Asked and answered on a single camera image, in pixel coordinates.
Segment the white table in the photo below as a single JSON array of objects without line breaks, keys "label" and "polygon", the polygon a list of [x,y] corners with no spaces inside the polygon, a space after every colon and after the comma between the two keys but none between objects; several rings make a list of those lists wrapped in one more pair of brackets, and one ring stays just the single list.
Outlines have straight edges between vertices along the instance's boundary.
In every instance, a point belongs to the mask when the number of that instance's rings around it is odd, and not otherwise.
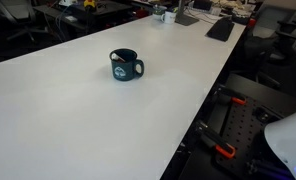
[{"label": "white table", "polygon": [[[159,179],[244,30],[211,26],[147,17],[0,63],[0,180]],[[113,79],[117,48],[142,78]]]}]

